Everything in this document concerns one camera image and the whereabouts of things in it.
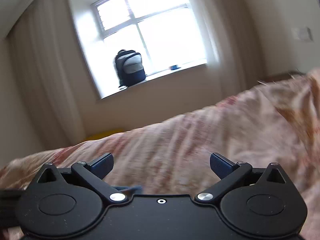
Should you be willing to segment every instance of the silver rivet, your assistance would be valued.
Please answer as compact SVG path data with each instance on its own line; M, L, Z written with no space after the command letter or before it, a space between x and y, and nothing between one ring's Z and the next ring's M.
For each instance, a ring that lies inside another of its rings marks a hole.
M166 203L167 201L165 199L158 199L157 201L159 204L164 204Z
M197 195L197 198L200 200L211 200L213 199L213 195L210 193L200 193Z
M123 193L113 193L110 195L109 198L113 201L123 201L126 198L126 196Z

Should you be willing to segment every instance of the beige curtain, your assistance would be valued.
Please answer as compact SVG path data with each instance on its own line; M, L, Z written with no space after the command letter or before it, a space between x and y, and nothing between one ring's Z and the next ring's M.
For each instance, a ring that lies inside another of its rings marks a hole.
M260 41L244 0L190 0L205 43L208 66L223 97L257 85L264 74Z
M52 0L35 0L8 35L18 85L46 149L75 145L85 138L51 8Z

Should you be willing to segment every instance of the backpack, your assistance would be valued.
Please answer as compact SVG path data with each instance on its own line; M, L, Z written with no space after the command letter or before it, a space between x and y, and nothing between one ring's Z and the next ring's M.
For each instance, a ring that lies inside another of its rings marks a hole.
M129 87L146 79L141 54L134 50L122 49L119 51L115 57L114 65L120 86Z

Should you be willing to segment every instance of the bedsheet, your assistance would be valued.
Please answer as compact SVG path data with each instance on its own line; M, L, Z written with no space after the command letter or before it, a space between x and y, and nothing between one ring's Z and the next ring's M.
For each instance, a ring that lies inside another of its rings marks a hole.
M279 162L308 206L301 234L320 239L319 83L320 70L314 70L162 123L13 160L0 170L0 187L26 187L44 162L69 167L111 152L115 166L104 179L109 184L194 196L219 180L209 166L211 153L218 152L253 167Z

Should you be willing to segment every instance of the window ledge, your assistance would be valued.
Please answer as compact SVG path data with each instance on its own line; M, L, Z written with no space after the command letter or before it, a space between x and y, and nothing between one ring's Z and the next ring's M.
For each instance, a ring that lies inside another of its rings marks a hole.
M145 82L149 82L153 79L156 79L156 78L159 78L159 77L163 77L163 76L166 76L166 75L169 75L169 74L172 74L172 73L175 73L175 72L179 72L179 71L182 71L182 70L185 70L185 69L188 69L188 68L192 68L192 67L197 67L197 66L203 66L207 63L207 60L206 59L200 59L200 60L196 60L196 61L192 61L192 62L189 62L189 63L186 63L186 64L183 64L180 66L180 68L178 69L175 69L175 70L170 70L170 69L166 69L164 71L161 71L159 73L156 73L156 74L153 74L153 75L150 75L150 76L147 76L146 79L144 81L141 81L137 84L134 84L133 86L130 86L130 87L120 87L118 89L118 91L113 91L112 93L110 93L109 95L106 95L105 97L101 98L101 99L105 99L105 98L108 98L110 97L111 95L115 95L119 92L122 92L122 91L125 91L127 89L130 89L132 87L135 87L135 86L138 86L142 83L145 83Z

